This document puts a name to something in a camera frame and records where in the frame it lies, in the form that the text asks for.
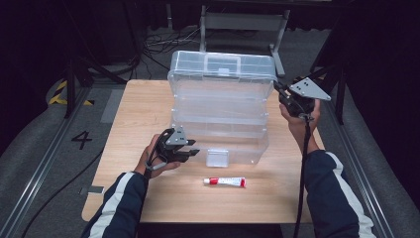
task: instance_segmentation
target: white stripe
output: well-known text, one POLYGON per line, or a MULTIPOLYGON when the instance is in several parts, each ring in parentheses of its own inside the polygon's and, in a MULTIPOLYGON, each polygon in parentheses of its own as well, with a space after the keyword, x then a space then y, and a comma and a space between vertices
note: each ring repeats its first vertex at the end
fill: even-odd
POLYGON ((123 197, 124 190, 126 189, 127 183, 130 178, 133 176, 133 173, 126 173, 120 179, 115 189, 115 193, 109 198, 105 203, 102 214, 95 224, 90 229, 89 237, 102 237, 105 231, 105 228, 109 226, 112 218, 114 217, 115 211, 118 204, 120 204, 121 198, 123 197))
POLYGON ((350 186, 346 183, 346 181, 342 178, 341 174, 343 172, 343 164, 339 161, 339 159, 333 154, 327 152, 328 155, 333 158, 333 160, 336 162, 337 167, 334 169, 334 175, 337 178, 337 181, 340 184, 340 187, 344 193, 344 196, 347 199, 347 202, 349 203, 349 206, 353 209, 353 211, 358 216, 359 220, 359 237, 375 237, 371 233, 371 228, 373 227, 373 222, 365 216, 364 208, 362 207, 362 204, 359 202, 358 198, 353 193, 350 186))

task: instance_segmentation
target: human hand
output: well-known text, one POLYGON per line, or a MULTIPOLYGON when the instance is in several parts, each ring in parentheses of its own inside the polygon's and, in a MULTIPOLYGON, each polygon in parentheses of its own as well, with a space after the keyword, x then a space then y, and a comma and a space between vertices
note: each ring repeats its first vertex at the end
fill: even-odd
MULTIPOLYGON (((146 161, 148 160, 149 155, 152 153, 152 150, 155 146, 155 143, 158 141, 158 137, 159 137, 159 134, 154 135, 154 137, 151 140, 151 143, 148 146, 145 147, 145 150, 143 151, 142 156, 139 159, 139 163, 137 164, 136 168, 134 169, 135 172, 140 173, 142 175, 145 174, 146 161)), ((162 163, 162 160, 158 158, 158 153, 155 152, 154 155, 152 156, 152 158, 156 158, 154 160, 152 166, 156 166, 156 165, 162 163)), ((181 165, 181 162, 168 163, 164 167, 162 167, 162 168, 160 168, 156 171, 152 171, 151 179, 159 176, 164 171, 174 170, 174 169, 178 168, 180 165, 181 165)))
MULTIPOLYGON (((319 118, 321 116, 320 112, 321 101, 319 99, 315 99, 315 106, 314 110, 311 113, 311 116, 314 118, 312 121, 309 122, 310 126, 310 133, 311 137, 309 139, 308 144, 308 153, 319 150, 318 145, 316 144, 315 138, 312 136, 315 128, 318 125, 319 118)), ((299 146, 300 152, 303 153, 303 143, 305 140, 306 134, 306 122, 298 117, 292 117, 287 111, 286 106, 280 103, 279 105, 281 115, 287 120, 288 128, 293 135, 294 140, 296 141, 297 145, 299 146)))

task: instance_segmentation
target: person's right hand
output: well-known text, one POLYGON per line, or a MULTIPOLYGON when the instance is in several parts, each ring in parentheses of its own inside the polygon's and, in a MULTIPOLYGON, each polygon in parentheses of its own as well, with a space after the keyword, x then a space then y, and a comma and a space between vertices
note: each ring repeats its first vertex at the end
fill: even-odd
MULTIPOLYGON (((309 139, 308 144, 308 153, 319 150, 318 145, 316 144, 315 138, 312 136, 315 128, 318 125, 319 117, 321 116, 320 112, 321 101, 315 99, 315 107, 311 116, 314 118, 313 121, 309 122, 311 128, 311 138, 309 139)), ((305 140, 306 133, 306 122, 298 117, 292 117, 287 111, 286 106, 280 103, 279 105, 281 115, 287 120, 288 128, 293 135, 294 140, 296 140, 297 145, 299 146, 300 152, 303 153, 303 143, 305 140)))

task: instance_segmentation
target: yellow tape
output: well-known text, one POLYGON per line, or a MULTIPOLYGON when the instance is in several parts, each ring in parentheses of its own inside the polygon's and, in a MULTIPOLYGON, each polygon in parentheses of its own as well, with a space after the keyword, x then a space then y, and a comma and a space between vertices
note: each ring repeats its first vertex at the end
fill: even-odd
MULTIPOLYGON (((63 105, 67 104, 66 99, 59 98, 59 96, 61 95, 62 91, 64 90, 66 86, 67 86, 67 80, 63 79, 62 82, 59 84, 59 86, 56 88, 56 91, 53 94, 52 99, 50 99, 50 104, 63 104, 63 105)), ((94 100, 86 100, 83 103, 83 105, 86 105, 86 106, 93 106, 93 104, 95 104, 94 100)))

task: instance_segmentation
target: metal rail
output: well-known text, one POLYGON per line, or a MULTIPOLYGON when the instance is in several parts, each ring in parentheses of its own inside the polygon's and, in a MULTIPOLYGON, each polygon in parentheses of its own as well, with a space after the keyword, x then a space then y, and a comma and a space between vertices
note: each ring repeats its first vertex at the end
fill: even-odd
POLYGON ((376 194, 368 181, 368 177, 362 167, 358 155, 352 145, 352 142, 347 134, 345 126, 339 124, 334 113, 334 107, 332 102, 326 103, 328 114, 334 118, 333 126, 338 132, 340 139, 343 142, 346 153, 350 158, 350 168, 355 176, 355 180, 359 186, 364 197, 365 204, 369 210, 371 219, 374 224, 374 229, 377 231, 377 235, 382 238, 393 238, 394 235, 386 220, 385 215, 382 212, 379 201, 377 200, 376 194))
POLYGON ((16 203, 12 213, 9 215, 6 223, 2 227, 0 231, 0 238, 13 237, 16 233, 17 229, 22 223, 24 216, 34 201, 41 185, 43 184, 51 166, 53 165, 53 162, 55 161, 55 156, 61 146, 62 139, 68 131, 71 122, 74 120, 77 111, 86 100, 89 92, 90 88, 88 87, 80 88, 80 92, 76 100, 76 107, 74 108, 73 113, 71 113, 67 119, 64 119, 61 122, 54 138, 52 139, 52 143, 50 144, 49 148, 43 156, 43 159, 26 185, 25 190, 22 193, 19 201, 16 203))

